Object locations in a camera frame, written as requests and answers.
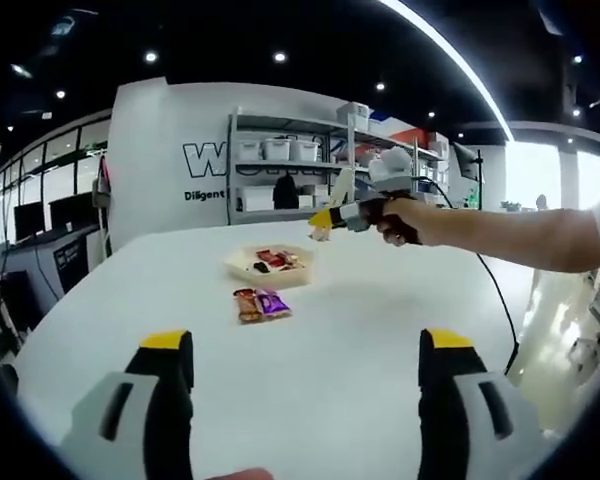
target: computer monitor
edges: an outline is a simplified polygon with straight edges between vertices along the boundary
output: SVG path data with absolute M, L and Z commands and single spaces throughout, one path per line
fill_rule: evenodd
M 91 192 L 61 198 L 49 203 L 51 228 L 65 228 L 71 223 L 73 229 L 98 223 L 98 210 L 93 206 Z
M 479 155 L 459 143 L 453 144 L 453 150 L 460 166 L 460 176 L 477 182 L 480 173 L 477 162 Z
M 13 209 L 16 224 L 16 241 L 44 232 L 44 207 L 42 202 L 20 205 Z

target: black ceiling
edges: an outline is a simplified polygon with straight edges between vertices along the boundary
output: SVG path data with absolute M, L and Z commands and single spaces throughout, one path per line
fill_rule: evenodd
M 411 124 L 451 131 L 493 114 L 458 67 L 376 0 L 24 2 L 0 6 L 0 143 L 15 151 L 56 126 L 113 105 L 116 87 L 166 75 L 171 83 L 281 85 L 369 104 Z M 577 83 L 581 126 L 600 131 L 599 87 L 587 63 L 551 35 L 524 1 L 404 2 L 438 29 L 482 78 L 508 120 L 563 122 L 562 85 Z M 65 15 L 71 34 L 54 42 Z M 143 62 L 148 49 L 159 61 Z M 274 52 L 288 55 L 280 65 Z M 34 75 L 17 76 L 11 64 Z M 385 82 L 377 92 L 376 82 Z M 58 100 L 54 92 L 66 91 Z M 41 120 L 41 111 L 53 120 Z M 436 117 L 429 119 L 427 112 Z M 14 125 L 12 133 L 6 126 Z

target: purple snack wrapper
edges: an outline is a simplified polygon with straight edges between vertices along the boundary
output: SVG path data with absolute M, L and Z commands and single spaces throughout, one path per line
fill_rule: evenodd
M 268 318 L 279 318 L 291 315 L 291 309 L 280 299 L 277 293 L 258 290 L 256 298 L 262 308 L 262 314 Z

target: floor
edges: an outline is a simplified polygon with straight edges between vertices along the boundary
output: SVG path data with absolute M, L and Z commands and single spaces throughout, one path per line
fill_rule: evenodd
M 560 435 L 599 384 L 600 326 L 589 312 L 594 287 L 586 275 L 536 273 L 509 379 L 535 404 L 541 428 Z

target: white table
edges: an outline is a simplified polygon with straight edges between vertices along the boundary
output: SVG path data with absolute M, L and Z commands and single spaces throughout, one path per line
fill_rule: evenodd
M 512 339 L 474 255 L 385 245 L 375 232 L 307 238 L 306 222 L 149 235 L 116 253 L 47 315 L 15 361 L 25 410 L 58 444 L 72 407 L 122 371 L 151 333 L 193 333 L 191 455 L 204 479 L 262 466 L 278 480 L 415 478 L 418 341 L 469 336 L 490 369 Z M 240 326 L 223 259 L 242 246 L 317 252 L 312 285 L 282 291 L 293 316 Z M 489 259 L 519 327 L 530 269 Z

